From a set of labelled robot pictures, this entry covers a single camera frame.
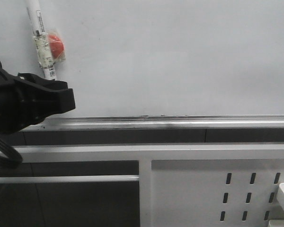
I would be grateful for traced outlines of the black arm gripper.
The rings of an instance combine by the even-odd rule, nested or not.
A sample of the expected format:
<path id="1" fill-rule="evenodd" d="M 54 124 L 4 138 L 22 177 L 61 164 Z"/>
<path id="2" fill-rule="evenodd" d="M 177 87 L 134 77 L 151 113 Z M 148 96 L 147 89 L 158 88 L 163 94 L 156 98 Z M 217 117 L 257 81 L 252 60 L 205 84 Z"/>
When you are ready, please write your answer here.
<path id="1" fill-rule="evenodd" d="M 32 73 L 14 76 L 2 68 L 0 61 L 0 134 L 15 133 L 75 107 L 73 89 L 67 82 Z"/>

